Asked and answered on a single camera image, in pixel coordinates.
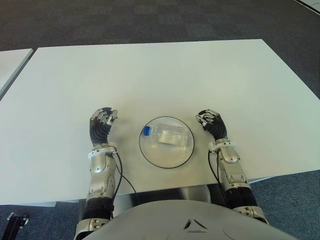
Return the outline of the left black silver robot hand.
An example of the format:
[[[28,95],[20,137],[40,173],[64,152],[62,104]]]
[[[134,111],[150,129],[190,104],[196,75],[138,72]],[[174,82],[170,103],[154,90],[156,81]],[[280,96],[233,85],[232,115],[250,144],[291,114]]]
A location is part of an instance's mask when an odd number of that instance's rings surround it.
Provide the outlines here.
[[[118,111],[111,107],[97,109],[89,120],[89,136],[93,147],[108,143],[113,122],[118,118]]]

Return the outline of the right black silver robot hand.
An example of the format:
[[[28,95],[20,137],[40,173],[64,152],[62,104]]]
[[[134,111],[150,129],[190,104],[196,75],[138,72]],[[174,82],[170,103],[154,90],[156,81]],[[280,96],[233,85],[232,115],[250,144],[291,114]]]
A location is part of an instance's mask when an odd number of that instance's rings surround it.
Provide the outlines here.
[[[215,141],[228,139],[226,125],[218,112],[205,109],[200,111],[195,118],[203,130],[210,133]]]

